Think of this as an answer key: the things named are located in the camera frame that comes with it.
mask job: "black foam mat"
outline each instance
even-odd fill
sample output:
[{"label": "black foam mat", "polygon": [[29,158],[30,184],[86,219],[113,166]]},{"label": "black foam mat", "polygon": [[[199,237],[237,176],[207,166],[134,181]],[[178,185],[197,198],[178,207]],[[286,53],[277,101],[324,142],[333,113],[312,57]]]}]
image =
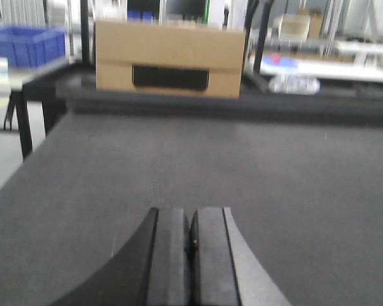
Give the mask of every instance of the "black foam mat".
[{"label": "black foam mat", "polygon": [[150,207],[206,206],[293,305],[383,305],[383,128],[75,113],[0,190],[0,305],[63,296]]}]

